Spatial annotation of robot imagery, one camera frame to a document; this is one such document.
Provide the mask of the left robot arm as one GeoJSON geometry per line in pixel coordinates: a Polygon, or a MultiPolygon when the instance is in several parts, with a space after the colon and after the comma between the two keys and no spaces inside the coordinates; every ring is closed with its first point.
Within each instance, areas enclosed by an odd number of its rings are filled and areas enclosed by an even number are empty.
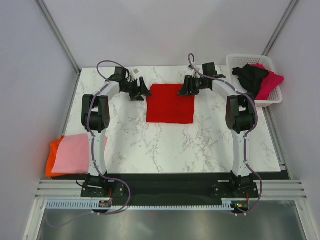
{"type": "Polygon", "coordinates": [[[105,135],[111,121],[109,101],[119,93],[128,94],[131,101],[143,101],[144,97],[152,96],[144,78],[137,77],[138,73],[137,69],[118,66],[97,93],[82,97],[81,123],[89,140],[90,175],[104,177],[107,173],[105,135]]]}

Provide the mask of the red t shirt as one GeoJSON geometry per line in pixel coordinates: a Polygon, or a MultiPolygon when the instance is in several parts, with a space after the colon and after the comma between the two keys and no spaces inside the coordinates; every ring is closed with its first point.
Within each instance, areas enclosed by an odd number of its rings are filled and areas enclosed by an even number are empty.
{"type": "Polygon", "coordinates": [[[195,96],[179,96],[182,84],[153,84],[146,98],[147,123],[192,124],[195,96]]]}

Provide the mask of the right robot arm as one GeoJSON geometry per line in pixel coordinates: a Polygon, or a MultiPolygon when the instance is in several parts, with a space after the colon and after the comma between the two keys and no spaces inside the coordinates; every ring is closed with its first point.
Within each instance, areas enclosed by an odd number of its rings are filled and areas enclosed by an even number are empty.
{"type": "Polygon", "coordinates": [[[196,96],[201,90],[209,89],[226,101],[225,121],[233,140],[231,174],[236,179],[248,177],[254,173],[249,166],[249,139],[258,124],[257,108],[249,94],[236,90],[224,76],[209,75],[212,66],[212,63],[204,64],[204,73],[200,73],[198,67],[190,64],[192,74],[184,77],[177,95],[196,96]]]}

